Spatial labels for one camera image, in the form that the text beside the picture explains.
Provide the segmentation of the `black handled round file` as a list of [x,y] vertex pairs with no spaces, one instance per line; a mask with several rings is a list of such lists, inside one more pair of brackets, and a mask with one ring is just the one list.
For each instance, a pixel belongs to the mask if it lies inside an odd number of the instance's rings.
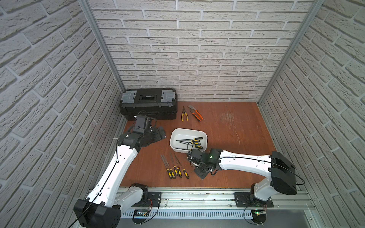
[[191,141],[177,141],[177,142],[179,142],[179,143],[185,143],[185,144],[193,143],[193,142],[201,143],[199,140],[191,140]]

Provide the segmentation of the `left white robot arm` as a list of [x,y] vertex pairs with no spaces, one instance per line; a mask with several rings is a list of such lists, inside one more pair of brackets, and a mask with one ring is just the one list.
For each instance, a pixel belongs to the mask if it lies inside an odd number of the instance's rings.
[[74,205],[77,222],[84,228],[115,228],[121,215],[135,204],[153,204],[148,187],[134,183],[115,202],[119,186],[141,148],[166,138],[162,127],[151,125],[156,119],[137,115],[132,126],[116,142],[114,155],[101,179],[85,199]]

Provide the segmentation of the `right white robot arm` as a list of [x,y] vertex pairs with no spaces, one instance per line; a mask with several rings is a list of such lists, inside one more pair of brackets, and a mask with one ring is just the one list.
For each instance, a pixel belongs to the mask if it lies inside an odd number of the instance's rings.
[[237,170],[263,176],[262,181],[251,186],[248,201],[252,204],[266,204],[278,193],[297,194],[295,166],[276,151],[271,155],[246,155],[221,149],[211,149],[207,154],[192,149],[188,151],[187,158],[201,179],[205,179],[208,174],[214,176],[220,170]]

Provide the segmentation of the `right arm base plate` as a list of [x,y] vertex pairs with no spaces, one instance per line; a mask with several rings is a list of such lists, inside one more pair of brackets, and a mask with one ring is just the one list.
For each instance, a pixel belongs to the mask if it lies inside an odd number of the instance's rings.
[[267,201],[254,198],[249,192],[235,192],[235,203],[237,208],[256,207],[256,208],[273,208],[273,201],[269,198]]

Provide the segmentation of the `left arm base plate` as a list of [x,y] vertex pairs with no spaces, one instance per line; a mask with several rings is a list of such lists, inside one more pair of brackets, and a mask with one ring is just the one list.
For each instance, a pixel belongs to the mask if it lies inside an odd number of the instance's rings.
[[153,205],[156,207],[161,203],[162,193],[161,192],[148,192],[142,199],[133,205],[133,207],[149,207]]

